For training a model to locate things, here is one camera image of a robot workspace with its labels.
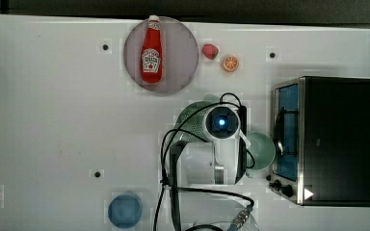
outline orange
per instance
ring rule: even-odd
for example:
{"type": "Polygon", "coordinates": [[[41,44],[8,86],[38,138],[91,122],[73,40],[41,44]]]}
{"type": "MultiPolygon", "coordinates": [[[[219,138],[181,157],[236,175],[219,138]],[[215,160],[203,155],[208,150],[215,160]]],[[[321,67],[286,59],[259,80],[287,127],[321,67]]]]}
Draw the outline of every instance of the orange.
{"type": "Polygon", "coordinates": [[[239,65],[239,61],[235,56],[229,55],[224,59],[224,63],[222,64],[222,68],[227,72],[234,71],[239,65]]]}

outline ketchup bottle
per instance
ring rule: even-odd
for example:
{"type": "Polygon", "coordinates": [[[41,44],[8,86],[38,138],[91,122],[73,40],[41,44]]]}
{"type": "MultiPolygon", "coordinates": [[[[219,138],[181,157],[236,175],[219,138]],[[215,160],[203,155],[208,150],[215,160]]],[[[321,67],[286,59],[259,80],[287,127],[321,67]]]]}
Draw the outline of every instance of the ketchup bottle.
{"type": "Polygon", "coordinates": [[[148,19],[148,29],[141,50],[140,70],[144,81],[155,84],[161,80],[162,58],[159,17],[151,15],[148,19]]]}

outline white table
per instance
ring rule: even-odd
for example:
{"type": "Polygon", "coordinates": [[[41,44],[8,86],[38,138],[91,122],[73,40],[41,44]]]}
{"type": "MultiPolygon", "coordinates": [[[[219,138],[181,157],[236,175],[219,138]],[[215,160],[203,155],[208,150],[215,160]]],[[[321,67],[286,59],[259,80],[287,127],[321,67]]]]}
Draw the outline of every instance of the white table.
{"type": "MultiPolygon", "coordinates": [[[[200,56],[187,88],[155,95],[123,65],[138,22],[0,15],[0,230],[112,230],[108,203],[127,190],[145,206],[136,230],[150,230],[161,138],[191,102],[234,92],[249,108],[250,130],[269,134],[274,84],[370,78],[370,30],[186,23],[199,45],[212,41],[219,58],[235,54],[241,64],[229,75],[200,56]]],[[[221,187],[250,194],[260,230],[370,230],[370,208],[295,206],[267,189],[267,171],[221,187]]],[[[161,213],[160,230],[172,230],[167,208],[161,213]]]]}

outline blue plate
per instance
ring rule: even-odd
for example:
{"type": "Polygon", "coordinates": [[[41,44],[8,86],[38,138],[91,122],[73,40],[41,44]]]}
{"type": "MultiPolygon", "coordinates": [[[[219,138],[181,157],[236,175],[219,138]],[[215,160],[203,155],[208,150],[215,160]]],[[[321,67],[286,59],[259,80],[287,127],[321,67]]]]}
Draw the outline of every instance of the blue plate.
{"type": "Polygon", "coordinates": [[[143,214],[141,199],[134,193],[124,193],[110,204],[108,215],[110,221],[118,228],[135,226],[143,214]]]}

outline green bowl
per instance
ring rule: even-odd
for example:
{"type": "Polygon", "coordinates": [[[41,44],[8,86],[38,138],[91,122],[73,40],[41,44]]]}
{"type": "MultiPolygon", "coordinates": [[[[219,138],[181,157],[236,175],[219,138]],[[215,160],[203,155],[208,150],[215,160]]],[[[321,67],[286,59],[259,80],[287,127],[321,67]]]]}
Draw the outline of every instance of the green bowl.
{"type": "MultiPolygon", "coordinates": [[[[256,161],[253,170],[260,170],[268,167],[273,162],[276,156],[276,149],[272,139],[258,132],[248,133],[246,137],[251,142],[249,151],[256,161]]],[[[247,159],[248,166],[250,166],[251,158],[249,157],[249,155],[247,159]]]]}

